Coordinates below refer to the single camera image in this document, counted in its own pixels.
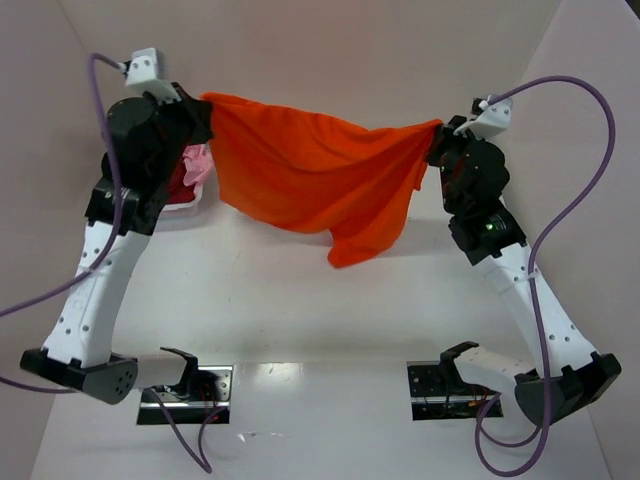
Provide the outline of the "orange t shirt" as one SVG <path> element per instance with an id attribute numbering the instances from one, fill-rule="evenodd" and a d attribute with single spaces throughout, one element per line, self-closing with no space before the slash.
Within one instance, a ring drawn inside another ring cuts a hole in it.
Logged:
<path id="1" fill-rule="evenodd" d="M 221 200 L 299 234 L 327 231 L 335 268 L 368 261 L 401 236 L 439 119 L 368 129 L 323 113 L 207 92 Z"/>

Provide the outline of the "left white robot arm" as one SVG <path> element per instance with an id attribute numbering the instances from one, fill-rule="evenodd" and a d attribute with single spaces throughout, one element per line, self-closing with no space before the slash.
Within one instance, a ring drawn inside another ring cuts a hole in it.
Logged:
<path id="1" fill-rule="evenodd" d="M 133 389 L 168 386 L 189 393 L 197 358 L 163 347 L 150 356 L 112 350 L 116 319 L 133 270 L 169 199 L 169 184 L 189 145 L 213 137 L 210 103 L 178 84 L 176 99 L 144 92 L 107 113 L 116 164 L 104 158 L 85 211 L 87 224 L 77 273 L 58 320 L 43 345 L 23 352 L 22 370 L 109 405 Z"/>

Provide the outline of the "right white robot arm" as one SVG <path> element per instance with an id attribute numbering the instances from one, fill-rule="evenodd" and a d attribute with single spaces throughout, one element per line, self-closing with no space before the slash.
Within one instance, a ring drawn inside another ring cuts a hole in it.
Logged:
<path id="1" fill-rule="evenodd" d="M 440 372 L 451 393 L 466 384 L 485 386 L 514 402 L 533 425 L 553 424 L 599 399 L 621 365 L 579 332 L 531 261 L 526 235 L 502 202 L 510 179 L 505 156 L 496 145 L 461 132 L 465 121 L 456 115 L 437 127 L 426 161 L 439 171 L 453 240 L 502 299 L 533 360 L 467 341 L 441 354 Z"/>

